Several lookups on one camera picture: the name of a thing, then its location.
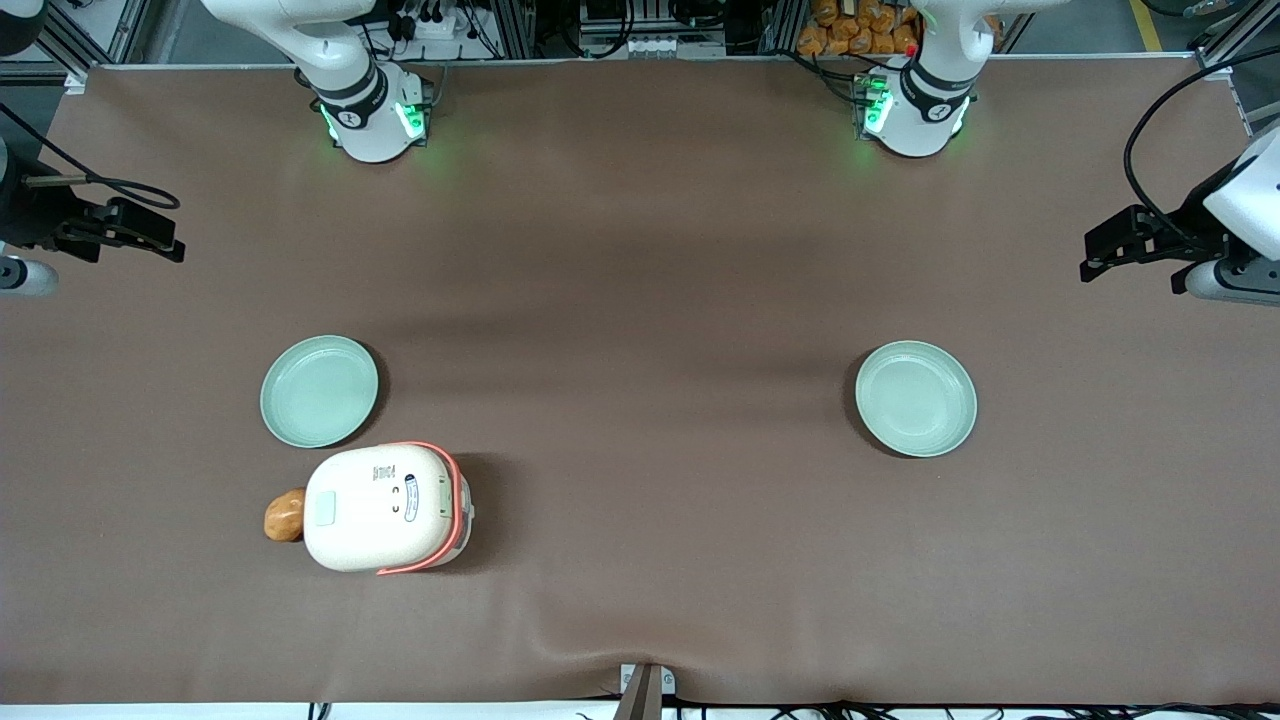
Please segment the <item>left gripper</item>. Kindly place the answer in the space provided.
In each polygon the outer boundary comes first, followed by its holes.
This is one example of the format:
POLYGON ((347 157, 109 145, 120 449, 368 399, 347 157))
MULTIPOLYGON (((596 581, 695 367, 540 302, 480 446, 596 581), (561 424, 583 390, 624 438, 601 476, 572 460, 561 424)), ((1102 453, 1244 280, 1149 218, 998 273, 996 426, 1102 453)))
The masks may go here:
POLYGON ((1080 261, 1080 282, 1091 283, 1116 266, 1156 263, 1170 250, 1175 259, 1213 259, 1228 256, 1225 247, 1234 243, 1279 260, 1277 137, 1276 129, 1257 135, 1235 161, 1194 186, 1170 214, 1174 234, 1142 205, 1088 231, 1085 252, 1106 254, 1080 261))

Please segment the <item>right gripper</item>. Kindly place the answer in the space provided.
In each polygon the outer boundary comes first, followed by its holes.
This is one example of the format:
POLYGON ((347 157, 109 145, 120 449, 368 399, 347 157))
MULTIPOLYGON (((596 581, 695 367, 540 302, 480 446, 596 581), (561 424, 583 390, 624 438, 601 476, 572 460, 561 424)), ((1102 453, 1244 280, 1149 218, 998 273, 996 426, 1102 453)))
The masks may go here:
POLYGON ((3 176, 3 242, 20 249, 64 252, 86 263, 99 263, 104 247, 150 252, 170 263, 186 260, 186 245, 177 238, 173 219, 129 199, 110 199, 104 228, 93 228, 95 205, 78 199, 73 184, 90 176, 3 176))

